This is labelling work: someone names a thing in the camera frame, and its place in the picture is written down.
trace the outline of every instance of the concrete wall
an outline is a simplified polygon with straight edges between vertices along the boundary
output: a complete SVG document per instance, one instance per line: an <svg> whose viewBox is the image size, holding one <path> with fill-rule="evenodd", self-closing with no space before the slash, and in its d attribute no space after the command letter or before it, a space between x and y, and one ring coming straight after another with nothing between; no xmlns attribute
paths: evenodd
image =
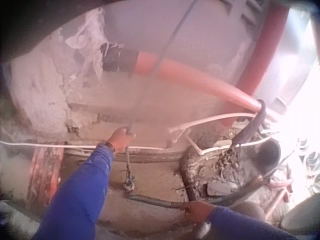
<svg viewBox="0 0 320 240"><path fill-rule="evenodd" d="M104 6L104 33L111 42L157 54L190 3L126 0ZM265 2L262 13L253 16L256 22L248 24L243 18L243 12L248 11L246 0L237 0L233 6L201 0L167 56L234 85L252 52L267 8ZM126 122L143 90L144 78L140 76L104 73L98 80L90 69L78 75L86 55L65 40L84 22L85 16L72 20L11 63L10 92L35 130L63 133L67 125L81 128L96 122L98 114L107 121L119 115L115 121ZM222 103L211 95L163 82L155 82L146 99L140 120L169 125L211 116ZM91 111L71 109L74 105Z"/></svg>

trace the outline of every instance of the orange hose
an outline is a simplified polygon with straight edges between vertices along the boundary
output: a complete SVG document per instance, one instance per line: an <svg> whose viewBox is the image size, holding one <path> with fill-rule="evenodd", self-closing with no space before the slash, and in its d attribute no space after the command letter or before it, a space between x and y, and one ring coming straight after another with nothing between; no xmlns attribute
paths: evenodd
<svg viewBox="0 0 320 240"><path fill-rule="evenodd" d="M136 74L149 75L157 59L158 56L141 51L139 52L133 71ZM217 96L254 111L255 113L261 108L260 103L256 99L225 81L167 58L163 60L157 77L163 81L177 83L203 93ZM277 122L280 117L278 113L271 109L267 109L266 114L273 122Z"/></svg>

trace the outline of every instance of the rope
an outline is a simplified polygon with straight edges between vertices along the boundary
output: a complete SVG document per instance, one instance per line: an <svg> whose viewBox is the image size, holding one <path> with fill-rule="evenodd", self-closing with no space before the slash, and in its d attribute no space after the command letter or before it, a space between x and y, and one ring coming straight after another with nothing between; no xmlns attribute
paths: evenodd
<svg viewBox="0 0 320 240"><path fill-rule="evenodd" d="M175 27L171 37L169 38L169 40L166 42L166 44L164 45L162 51L160 52L159 58L156 61L156 63L154 64L154 67L152 69L152 72L150 74L150 81L148 81L145 85L144 85L144 89L141 93L141 95L139 96L134 108L132 109L132 113L131 113L131 118L129 121L129 124L127 126L126 132L127 134L131 133L132 130L132 126L134 124L134 122L136 121L138 115L139 115L139 111L141 109L142 103L144 102L147 93L149 92L149 89L151 87L152 82L156 79L156 75L159 71L159 68L162 64L162 62L165 59L166 53L171 45L171 43L175 40L178 32L180 31L181 27L183 26L183 24L185 23L187 17L189 16L189 14L191 13L192 9L194 8L194 6L196 5L196 3L199 0L193 0L192 3L190 4L189 8L187 9L187 11L184 13L183 17L181 18L180 22L178 23L178 25ZM125 182L123 183L123 187L128 190L128 191L132 191L134 190L135 186L133 183L134 177L131 176L131 170L130 170L130 155L129 155L129 151L128 151L128 147L125 149L125 153L126 153L126 179Z"/></svg>

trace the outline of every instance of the blue long sleeve shirt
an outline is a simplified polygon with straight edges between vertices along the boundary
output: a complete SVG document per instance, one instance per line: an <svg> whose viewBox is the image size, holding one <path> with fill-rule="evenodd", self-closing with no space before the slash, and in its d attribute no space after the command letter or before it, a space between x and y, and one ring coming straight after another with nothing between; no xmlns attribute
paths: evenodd
<svg viewBox="0 0 320 240"><path fill-rule="evenodd" d="M93 240L95 224L106 199L114 155L98 146L53 197L33 240ZM290 234L262 221L216 207L212 226L230 240L295 240Z"/></svg>

